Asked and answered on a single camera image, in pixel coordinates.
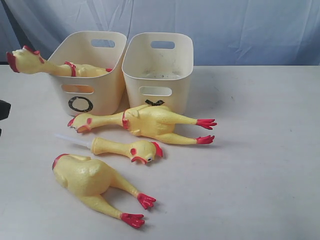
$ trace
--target white tabletop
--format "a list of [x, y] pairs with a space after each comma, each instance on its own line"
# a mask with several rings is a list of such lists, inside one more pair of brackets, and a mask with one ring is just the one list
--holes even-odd
[[[0, 121], [0, 239], [320, 239], [319, 77], [318, 66], [195, 67], [185, 115], [218, 125], [176, 132], [214, 134], [213, 144], [162, 143], [166, 158], [145, 166], [55, 138], [137, 140], [112, 126], [77, 134], [46, 74], [0, 66], [0, 100], [12, 104]], [[156, 198], [147, 211], [121, 190], [105, 195], [123, 212], [144, 214], [145, 225], [95, 212], [63, 189], [51, 169], [63, 153], [101, 159]]]

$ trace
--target black circle logo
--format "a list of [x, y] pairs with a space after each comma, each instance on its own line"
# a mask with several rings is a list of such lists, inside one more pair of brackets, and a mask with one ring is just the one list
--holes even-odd
[[[74, 101], [77, 100], [77, 99], [86, 100], [87, 103], [88, 103], [88, 108], [87, 108], [87, 109], [84, 109], [84, 110], [80, 110], [80, 109], [75, 108], [75, 107], [74, 107]], [[69, 108], [71, 108], [71, 109], [74, 110], [74, 111], [80, 112], [80, 113], [90, 112], [90, 111], [94, 108], [94, 105], [92, 104], [92, 102], [91, 102], [88, 98], [85, 98], [85, 97], [83, 97], [83, 96], [74, 96], [74, 97], [72, 97], [72, 98], [69, 100], [68, 105], [69, 105]]]

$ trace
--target yellow rubber chicken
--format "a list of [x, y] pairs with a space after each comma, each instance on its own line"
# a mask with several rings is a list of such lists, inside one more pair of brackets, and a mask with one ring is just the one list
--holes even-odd
[[6, 53], [7, 61], [15, 73], [35, 74], [48, 73], [64, 77], [98, 77], [112, 71], [110, 68], [95, 67], [89, 64], [74, 64], [66, 61], [55, 65], [43, 59], [39, 51], [32, 51], [28, 46]]
[[52, 171], [56, 181], [89, 208], [122, 220], [134, 228], [140, 228], [145, 223], [142, 220], [144, 215], [121, 212], [109, 205], [101, 194], [109, 187], [124, 190], [134, 196], [144, 209], [152, 208], [156, 201], [138, 191], [115, 169], [89, 156], [62, 154], [54, 160]]
[[119, 154], [128, 157], [132, 163], [139, 160], [141, 163], [147, 164], [153, 161], [156, 156], [163, 157], [161, 147], [154, 141], [139, 140], [132, 143], [121, 143], [102, 137], [95, 137], [92, 141], [86, 142], [61, 134], [56, 134], [55, 136], [87, 147], [94, 155], [105, 153]]
[[129, 108], [123, 112], [96, 116], [90, 113], [81, 113], [70, 120], [69, 127], [76, 129], [78, 133], [88, 132], [93, 128], [104, 125], [120, 125], [135, 136], [144, 136], [156, 139], [166, 144], [193, 145], [210, 144], [215, 136], [198, 138], [184, 137], [173, 133], [176, 124], [198, 125], [205, 129], [212, 130], [217, 125], [215, 119], [194, 119], [172, 112], [164, 105], [141, 106]]

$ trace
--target plastic storage bin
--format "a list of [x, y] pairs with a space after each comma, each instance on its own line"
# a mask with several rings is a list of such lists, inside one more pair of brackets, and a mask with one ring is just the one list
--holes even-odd
[[119, 107], [125, 80], [122, 62], [127, 37], [111, 31], [80, 31], [69, 35], [48, 61], [63, 65], [65, 61], [112, 69], [97, 77], [49, 75], [61, 101], [71, 116], [80, 113], [111, 115]]
[[178, 114], [187, 107], [194, 48], [190, 37], [180, 33], [146, 32], [132, 38], [122, 63], [130, 107], [146, 100]]

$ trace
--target bin handle hole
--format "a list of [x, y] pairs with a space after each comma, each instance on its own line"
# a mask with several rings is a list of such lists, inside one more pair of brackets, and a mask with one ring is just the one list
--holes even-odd
[[89, 85], [62, 84], [61, 88], [68, 94], [92, 94], [95, 89]]
[[141, 86], [139, 92], [144, 96], [169, 97], [172, 95], [172, 90], [163, 86]]
[[114, 48], [116, 43], [108, 39], [92, 39], [91, 45], [98, 48]]
[[176, 46], [173, 41], [152, 41], [150, 45], [153, 49], [174, 49]]

